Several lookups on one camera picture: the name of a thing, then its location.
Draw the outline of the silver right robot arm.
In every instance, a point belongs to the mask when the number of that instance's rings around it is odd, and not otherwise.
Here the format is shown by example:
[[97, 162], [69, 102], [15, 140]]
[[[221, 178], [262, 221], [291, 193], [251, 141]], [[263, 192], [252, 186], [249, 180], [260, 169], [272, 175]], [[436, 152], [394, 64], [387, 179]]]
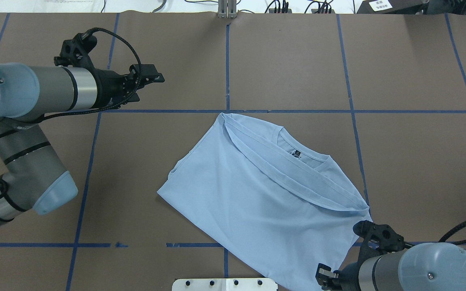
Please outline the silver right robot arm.
[[364, 220], [358, 260], [342, 270], [318, 264], [324, 291], [466, 291], [466, 248], [460, 242], [414, 245], [392, 227]]

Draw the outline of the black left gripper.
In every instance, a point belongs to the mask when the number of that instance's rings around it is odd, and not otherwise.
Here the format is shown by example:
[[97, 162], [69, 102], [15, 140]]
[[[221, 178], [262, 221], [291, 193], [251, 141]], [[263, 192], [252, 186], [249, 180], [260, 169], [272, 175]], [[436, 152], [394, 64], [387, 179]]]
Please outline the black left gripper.
[[54, 57], [55, 66], [63, 68], [73, 83], [70, 110], [106, 110], [138, 102], [136, 91], [141, 86], [165, 82], [153, 64], [133, 64], [127, 74], [96, 68], [89, 57], [96, 44], [95, 36], [77, 34], [64, 40], [59, 56]]

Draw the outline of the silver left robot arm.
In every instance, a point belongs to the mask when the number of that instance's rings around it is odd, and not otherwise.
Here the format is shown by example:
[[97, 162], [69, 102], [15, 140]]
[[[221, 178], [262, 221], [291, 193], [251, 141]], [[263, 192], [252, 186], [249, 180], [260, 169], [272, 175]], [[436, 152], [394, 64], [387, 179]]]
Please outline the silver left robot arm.
[[[119, 74], [94, 66], [89, 53], [96, 32], [122, 41], [136, 62]], [[0, 227], [29, 210], [44, 215], [78, 195], [40, 123], [63, 116], [114, 110], [139, 101], [146, 85], [163, 83], [153, 64], [142, 64], [132, 45], [106, 29], [95, 27], [63, 41], [54, 66], [0, 64], [0, 158], [7, 172], [0, 175]]]

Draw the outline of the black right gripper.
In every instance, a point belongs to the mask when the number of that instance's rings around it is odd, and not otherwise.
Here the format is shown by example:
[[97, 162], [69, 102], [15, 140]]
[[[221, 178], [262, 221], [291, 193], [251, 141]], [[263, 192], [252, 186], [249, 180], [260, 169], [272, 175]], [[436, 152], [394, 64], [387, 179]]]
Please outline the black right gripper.
[[404, 237], [387, 224], [360, 221], [354, 225], [353, 231], [363, 239], [357, 262], [338, 271], [318, 264], [316, 280], [322, 290], [339, 290], [340, 284], [342, 291], [361, 291], [358, 276], [364, 262], [406, 249]]

